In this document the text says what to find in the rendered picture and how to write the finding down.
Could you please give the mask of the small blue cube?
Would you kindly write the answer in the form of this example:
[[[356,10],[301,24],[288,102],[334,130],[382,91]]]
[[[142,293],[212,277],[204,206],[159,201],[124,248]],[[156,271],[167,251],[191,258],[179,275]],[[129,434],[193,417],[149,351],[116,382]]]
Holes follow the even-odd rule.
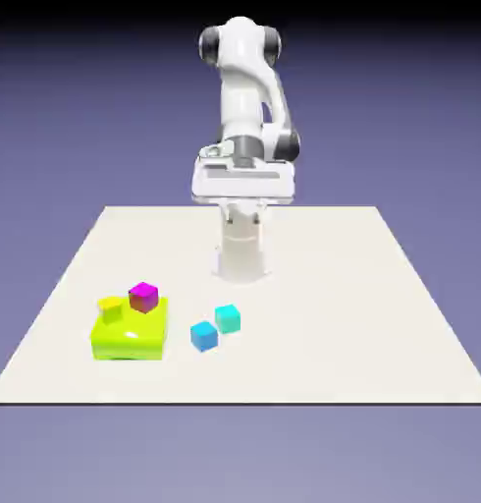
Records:
[[[190,341],[199,352],[218,346],[218,332],[209,321],[201,321],[190,328]]]

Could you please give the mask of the small yellow cube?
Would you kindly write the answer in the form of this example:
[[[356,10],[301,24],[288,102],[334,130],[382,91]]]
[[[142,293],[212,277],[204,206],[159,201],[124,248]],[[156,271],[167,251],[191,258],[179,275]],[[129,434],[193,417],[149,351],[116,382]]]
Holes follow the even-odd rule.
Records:
[[[110,324],[122,317],[123,299],[117,296],[105,297],[97,302],[99,316],[103,323]]]

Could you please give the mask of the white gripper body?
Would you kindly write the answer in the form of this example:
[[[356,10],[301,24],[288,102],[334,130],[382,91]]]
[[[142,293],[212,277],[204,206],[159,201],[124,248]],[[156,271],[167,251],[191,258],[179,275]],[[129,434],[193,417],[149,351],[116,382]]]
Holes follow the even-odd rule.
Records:
[[[288,161],[265,162],[240,168],[227,157],[197,157],[191,179],[192,198],[215,204],[225,200],[253,199],[266,204],[288,204],[295,194],[295,169]]]

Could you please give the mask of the small magenta cube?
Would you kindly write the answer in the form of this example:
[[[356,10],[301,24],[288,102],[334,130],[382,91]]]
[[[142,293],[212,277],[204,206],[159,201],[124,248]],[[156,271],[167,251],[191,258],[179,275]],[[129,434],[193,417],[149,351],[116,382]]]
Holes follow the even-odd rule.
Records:
[[[129,302],[132,309],[149,313],[159,304],[158,288],[146,282],[140,282],[129,289]]]

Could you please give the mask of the large lime green box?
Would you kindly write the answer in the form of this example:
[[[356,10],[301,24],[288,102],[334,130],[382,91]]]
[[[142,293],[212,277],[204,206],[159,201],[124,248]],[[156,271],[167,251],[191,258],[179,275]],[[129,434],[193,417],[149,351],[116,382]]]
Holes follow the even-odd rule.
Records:
[[[97,360],[161,360],[167,338],[168,299],[161,298],[149,313],[132,309],[129,298],[122,299],[120,320],[106,324],[98,313],[90,333],[93,357]]]

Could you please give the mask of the small teal cube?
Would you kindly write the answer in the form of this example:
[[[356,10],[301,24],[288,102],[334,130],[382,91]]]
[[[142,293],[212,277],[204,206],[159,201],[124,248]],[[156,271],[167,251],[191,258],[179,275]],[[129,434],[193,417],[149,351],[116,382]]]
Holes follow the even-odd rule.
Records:
[[[230,334],[240,331],[241,314],[235,305],[216,307],[215,323],[222,334]]]

